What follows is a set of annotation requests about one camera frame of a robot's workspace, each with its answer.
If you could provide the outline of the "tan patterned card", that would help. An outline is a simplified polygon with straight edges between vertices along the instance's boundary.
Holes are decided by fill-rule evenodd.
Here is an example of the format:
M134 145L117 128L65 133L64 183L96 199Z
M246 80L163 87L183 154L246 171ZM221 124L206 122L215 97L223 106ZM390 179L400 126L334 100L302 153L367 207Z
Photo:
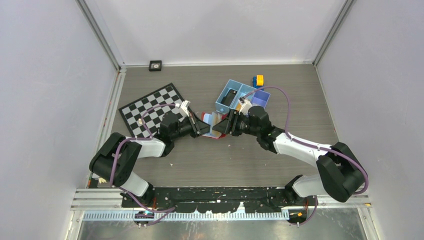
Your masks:
M211 135L218 139L221 137L222 133L220 130L219 123L222 120L222 116L219 113L213 112L211 115Z

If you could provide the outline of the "red leather card holder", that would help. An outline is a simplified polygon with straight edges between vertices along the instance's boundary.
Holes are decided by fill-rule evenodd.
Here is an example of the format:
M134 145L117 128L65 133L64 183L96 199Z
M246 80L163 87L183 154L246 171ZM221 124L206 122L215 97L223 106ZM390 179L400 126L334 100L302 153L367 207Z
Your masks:
M221 114L216 111L211 113L202 112L201 120L210 126L209 131L205 134L202 134L202 136L212 139L221 139L226 137L224 133L213 130L213 127L218 124L223 118L225 118L225 116L225 114Z

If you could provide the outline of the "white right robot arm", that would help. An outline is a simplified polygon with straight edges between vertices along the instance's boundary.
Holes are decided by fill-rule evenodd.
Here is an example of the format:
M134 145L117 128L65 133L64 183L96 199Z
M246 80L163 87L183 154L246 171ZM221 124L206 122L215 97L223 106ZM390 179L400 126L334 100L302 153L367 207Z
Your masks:
M254 136L264 150L316 167L318 174L296 176L286 184L285 198L291 205L299 205L306 197L324 194L344 203L368 188L368 174L346 144L318 144L296 137L273 125L261 106L251 107L247 114L231 110L212 129L225 135Z

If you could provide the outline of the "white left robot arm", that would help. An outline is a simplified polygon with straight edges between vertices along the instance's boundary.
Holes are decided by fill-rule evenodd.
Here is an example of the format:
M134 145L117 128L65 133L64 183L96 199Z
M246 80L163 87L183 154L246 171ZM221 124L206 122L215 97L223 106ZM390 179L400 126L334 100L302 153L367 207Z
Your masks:
M141 158L161 158L167 156L175 146L175 140L185 136L197 138L209 132L211 126L194 113L179 120L175 113L166 113L153 138L126 137L112 133L97 151L89 164L89 170L134 195L141 207L153 202L153 185L138 176L135 163Z

